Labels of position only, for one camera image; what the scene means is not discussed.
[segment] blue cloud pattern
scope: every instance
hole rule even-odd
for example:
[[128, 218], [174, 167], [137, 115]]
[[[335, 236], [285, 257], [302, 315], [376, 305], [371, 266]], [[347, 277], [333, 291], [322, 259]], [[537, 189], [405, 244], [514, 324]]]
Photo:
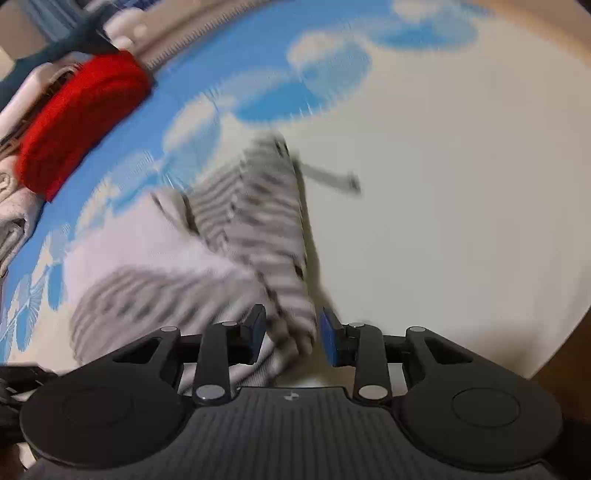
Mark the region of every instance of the blue cloud pattern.
[[[213, 105], [208, 116], [195, 125], [189, 121], [181, 140], [174, 143], [174, 148], [165, 150], [160, 159], [155, 159], [149, 151], [140, 151], [107, 172], [90, 196], [105, 189], [111, 193], [92, 214], [87, 229], [100, 226], [108, 211], [116, 215], [127, 208], [146, 189], [162, 185], [188, 188], [213, 157], [221, 136], [220, 120], [225, 114], [234, 115], [246, 124], [269, 124], [298, 121], [325, 111], [353, 94], [371, 71], [371, 55], [364, 42], [394, 50], [454, 50], [476, 40], [478, 31], [473, 17], [487, 15], [481, 7], [447, 2], [422, 18], [409, 20], [398, 14], [395, 7], [396, 3], [386, 16], [338, 20], [322, 30], [304, 32], [284, 52], [287, 68], [242, 70], [233, 79], [219, 82], [217, 87], [201, 89], [197, 98], [207, 98]], [[304, 52], [303, 58], [296, 55], [294, 59], [293, 50], [314, 35], [324, 36], [332, 43], [320, 55], [316, 52], [307, 58]], [[8, 319], [6, 307], [2, 312], [0, 361], [10, 355], [14, 335], [19, 350], [29, 345], [46, 285], [48, 303], [53, 310], [64, 301], [63, 258], [67, 243], [76, 237], [76, 231], [67, 228], [51, 231], [46, 242], [52, 263], [45, 266], [34, 284], [30, 274], [22, 276], [13, 296], [17, 302], [14, 315]]]

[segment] blue patterned bedsheet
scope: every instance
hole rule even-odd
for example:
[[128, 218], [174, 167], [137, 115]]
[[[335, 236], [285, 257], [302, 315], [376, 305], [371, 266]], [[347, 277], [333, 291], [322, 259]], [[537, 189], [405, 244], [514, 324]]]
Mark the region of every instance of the blue patterned bedsheet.
[[160, 71], [154, 94], [46, 204], [34, 236], [10, 266], [2, 292], [0, 359], [6, 361], [11, 351], [25, 352], [45, 312], [58, 312], [67, 300], [62, 262], [68, 244], [117, 215], [147, 188], [192, 184], [219, 146], [224, 115], [249, 128], [267, 129], [329, 111], [371, 71], [367, 44], [409, 51], [460, 49], [477, 38], [475, 18], [487, 15], [456, 2], [423, 2], [418, 13], [407, 15], [397, 11], [399, 4], [276, 2]]

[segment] dark blue fabric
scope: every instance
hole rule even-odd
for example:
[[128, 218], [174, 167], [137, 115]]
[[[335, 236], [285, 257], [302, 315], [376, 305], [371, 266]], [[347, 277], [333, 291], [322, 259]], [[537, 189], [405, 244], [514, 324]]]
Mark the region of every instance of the dark blue fabric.
[[119, 8], [141, 8], [146, 10], [154, 4], [157, 4], [161, 0], [116, 0], [114, 3]]
[[68, 35], [83, 18], [74, 0], [19, 0], [22, 9], [49, 41]]

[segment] red fabric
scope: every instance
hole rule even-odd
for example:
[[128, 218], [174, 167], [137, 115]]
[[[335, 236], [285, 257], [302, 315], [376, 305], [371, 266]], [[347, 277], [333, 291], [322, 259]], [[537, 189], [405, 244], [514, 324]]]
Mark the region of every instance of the red fabric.
[[87, 62], [27, 130], [16, 166], [21, 182], [52, 201], [82, 158], [150, 90], [148, 74], [127, 51]]

